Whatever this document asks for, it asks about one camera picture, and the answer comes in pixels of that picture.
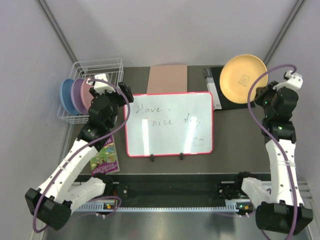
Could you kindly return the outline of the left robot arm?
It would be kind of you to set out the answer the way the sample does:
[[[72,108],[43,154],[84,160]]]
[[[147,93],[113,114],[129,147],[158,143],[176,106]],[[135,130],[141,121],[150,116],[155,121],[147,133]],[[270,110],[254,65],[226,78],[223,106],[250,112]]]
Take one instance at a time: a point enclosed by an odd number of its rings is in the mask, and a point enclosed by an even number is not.
[[[124,122],[115,126],[119,108],[134,102],[131,88],[124,82],[117,86],[99,79],[91,82],[89,93],[93,99],[88,121],[55,171],[38,188],[30,188],[25,194],[35,233],[44,231],[37,229],[37,221],[58,231],[80,206],[97,197],[109,199],[113,194],[112,180],[104,173],[96,173],[84,185],[71,188],[86,164],[125,126]]]

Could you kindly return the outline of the blue plate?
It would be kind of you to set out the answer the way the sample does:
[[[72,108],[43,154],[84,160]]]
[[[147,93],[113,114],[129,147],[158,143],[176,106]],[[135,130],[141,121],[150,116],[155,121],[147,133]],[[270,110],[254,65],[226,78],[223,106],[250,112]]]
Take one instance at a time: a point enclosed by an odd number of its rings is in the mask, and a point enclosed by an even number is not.
[[[72,98],[71,98],[71,88],[73,83],[74,83],[74,80],[70,78],[63,81],[59,89],[59,98],[64,110],[72,116],[77,116],[80,113],[74,107]]]

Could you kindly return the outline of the yellow bear plate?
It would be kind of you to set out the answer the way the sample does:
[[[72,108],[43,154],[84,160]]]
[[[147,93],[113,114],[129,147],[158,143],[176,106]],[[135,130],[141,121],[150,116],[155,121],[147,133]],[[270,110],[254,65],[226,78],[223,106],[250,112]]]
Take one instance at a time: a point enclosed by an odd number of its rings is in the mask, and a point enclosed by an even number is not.
[[[219,85],[223,95],[236,104],[246,104],[248,93],[267,68],[255,55],[241,54],[229,60],[220,73]]]

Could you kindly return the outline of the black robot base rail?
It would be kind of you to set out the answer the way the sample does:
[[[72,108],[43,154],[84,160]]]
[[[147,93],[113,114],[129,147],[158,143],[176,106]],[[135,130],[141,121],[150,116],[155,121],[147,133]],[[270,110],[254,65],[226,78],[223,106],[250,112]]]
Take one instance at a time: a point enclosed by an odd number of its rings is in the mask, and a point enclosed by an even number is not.
[[[122,207],[218,207],[241,199],[244,178],[271,179],[268,173],[111,174],[105,196],[118,196]]]

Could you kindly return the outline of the red framed whiteboard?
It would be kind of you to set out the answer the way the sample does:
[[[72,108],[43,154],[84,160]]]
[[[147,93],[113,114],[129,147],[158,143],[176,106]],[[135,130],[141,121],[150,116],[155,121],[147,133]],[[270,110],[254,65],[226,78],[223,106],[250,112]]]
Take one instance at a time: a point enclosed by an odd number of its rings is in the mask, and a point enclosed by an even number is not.
[[[135,94],[125,106],[130,157],[209,154],[214,148],[210,92]]]

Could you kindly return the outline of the pink plate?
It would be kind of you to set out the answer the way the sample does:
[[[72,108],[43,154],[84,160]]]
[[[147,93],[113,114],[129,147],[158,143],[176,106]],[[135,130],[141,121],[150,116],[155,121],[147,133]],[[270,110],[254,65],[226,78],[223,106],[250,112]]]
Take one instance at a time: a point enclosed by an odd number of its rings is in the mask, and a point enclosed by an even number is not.
[[[91,106],[91,102],[93,100],[93,96],[90,93],[90,89],[94,88],[94,82],[89,82],[89,80],[93,80],[93,77],[87,77],[81,84],[80,87],[80,98],[81,98],[81,102],[83,104],[83,109],[81,111],[81,113],[83,115],[88,115],[88,110]]]

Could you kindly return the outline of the purple treehouse children's book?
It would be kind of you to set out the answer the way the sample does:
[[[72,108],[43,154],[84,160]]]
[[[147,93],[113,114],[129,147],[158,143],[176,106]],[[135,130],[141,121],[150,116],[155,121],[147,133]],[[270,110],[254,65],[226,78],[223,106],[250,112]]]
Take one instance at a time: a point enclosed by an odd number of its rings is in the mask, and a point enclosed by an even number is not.
[[[117,150],[113,136],[104,147],[90,160],[91,175],[98,173],[113,174],[120,171]]]

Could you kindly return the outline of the brown cardboard sheet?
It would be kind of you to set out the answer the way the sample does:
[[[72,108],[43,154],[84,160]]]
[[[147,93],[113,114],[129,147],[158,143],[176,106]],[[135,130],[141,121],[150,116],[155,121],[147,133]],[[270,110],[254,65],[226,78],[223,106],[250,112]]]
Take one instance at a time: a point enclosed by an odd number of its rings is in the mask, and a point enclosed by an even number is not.
[[[156,65],[150,67],[147,94],[185,93],[187,88],[187,65]]]

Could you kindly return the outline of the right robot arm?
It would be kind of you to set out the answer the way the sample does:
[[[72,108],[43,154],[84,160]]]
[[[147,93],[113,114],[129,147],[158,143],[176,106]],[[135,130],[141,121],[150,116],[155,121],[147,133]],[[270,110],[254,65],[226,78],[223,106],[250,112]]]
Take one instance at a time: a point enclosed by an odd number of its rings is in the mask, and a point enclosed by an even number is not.
[[[313,211],[306,208],[300,196],[296,176],[296,131],[290,120],[297,106],[298,94],[273,81],[256,90],[255,104],[264,110],[258,122],[264,136],[270,163],[271,190],[262,181],[245,177],[233,185],[239,198],[248,196],[255,207],[255,222],[262,231],[299,234],[312,220]]]

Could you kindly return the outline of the black folder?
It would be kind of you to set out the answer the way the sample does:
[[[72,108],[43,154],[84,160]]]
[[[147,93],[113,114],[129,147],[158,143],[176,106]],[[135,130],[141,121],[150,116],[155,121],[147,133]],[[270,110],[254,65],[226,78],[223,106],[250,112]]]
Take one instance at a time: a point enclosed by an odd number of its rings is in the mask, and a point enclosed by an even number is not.
[[[237,109],[247,109],[246,103],[239,104],[228,100],[220,87],[220,74],[223,69],[223,65],[207,67],[203,69],[203,75],[206,82],[207,90],[213,96],[213,110],[237,110]]]

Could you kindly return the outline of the purple plate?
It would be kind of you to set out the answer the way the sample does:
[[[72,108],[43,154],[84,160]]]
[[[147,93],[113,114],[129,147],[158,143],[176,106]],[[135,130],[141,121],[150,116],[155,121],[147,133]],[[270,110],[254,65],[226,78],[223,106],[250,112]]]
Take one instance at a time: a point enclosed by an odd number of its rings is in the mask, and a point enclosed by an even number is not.
[[[73,84],[71,85],[71,101],[74,108],[82,115],[87,114],[87,109],[85,108],[82,98],[81,98],[81,87],[84,79],[78,78],[76,79]]]

